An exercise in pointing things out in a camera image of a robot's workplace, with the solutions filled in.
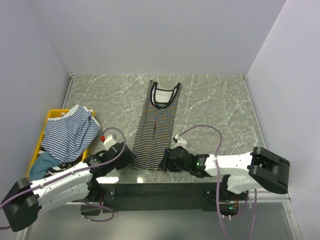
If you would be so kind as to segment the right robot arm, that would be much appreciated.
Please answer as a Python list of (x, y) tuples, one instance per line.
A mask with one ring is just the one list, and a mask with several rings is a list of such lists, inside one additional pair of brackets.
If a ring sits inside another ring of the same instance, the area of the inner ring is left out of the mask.
[(236, 155), (189, 153), (178, 146), (165, 151), (159, 168), (164, 171), (185, 171), (197, 178), (224, 176), (219, 187), (222, 198), (230, 200), (236, 194), (254, 189), (271, 193), (288, 193), (291, 163), (263, 148), (254, 147), (251, 152)]

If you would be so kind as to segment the black white striped tank top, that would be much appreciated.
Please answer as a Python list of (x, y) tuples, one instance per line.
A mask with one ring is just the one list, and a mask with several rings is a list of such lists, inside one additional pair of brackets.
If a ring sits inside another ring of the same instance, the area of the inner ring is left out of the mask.
[(142, 106), (132, 152), (132, 166), (164, 172), (165, 154), (171, 146), (181, 84), (173, 89), (160, 89), (156, 81), (150, 80)]

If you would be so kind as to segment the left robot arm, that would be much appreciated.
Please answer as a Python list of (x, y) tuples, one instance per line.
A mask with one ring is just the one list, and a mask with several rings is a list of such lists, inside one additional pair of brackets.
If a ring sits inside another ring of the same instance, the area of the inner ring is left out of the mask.
[(55, 175), (16, 181), (0, 204), (9, 224), (7, 228), (19, 232), (32, 225), (40, 214), (66, 203), (100, 200), (105, 191), (98, 178), (126, 167), (134, 159), (123, 142), (116, 143)]

